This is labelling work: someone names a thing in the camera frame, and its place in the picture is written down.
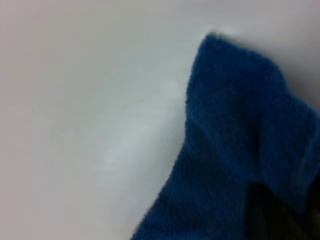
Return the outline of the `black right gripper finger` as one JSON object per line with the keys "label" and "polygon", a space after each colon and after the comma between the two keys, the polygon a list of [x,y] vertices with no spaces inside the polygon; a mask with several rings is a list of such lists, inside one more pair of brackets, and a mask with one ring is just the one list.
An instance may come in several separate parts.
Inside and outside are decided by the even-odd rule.
{"label": "black right gripper finger", "polygon": [[251,183],[245,204],[245,235],[248,240],[307,240],[286,205],[266,186]]}

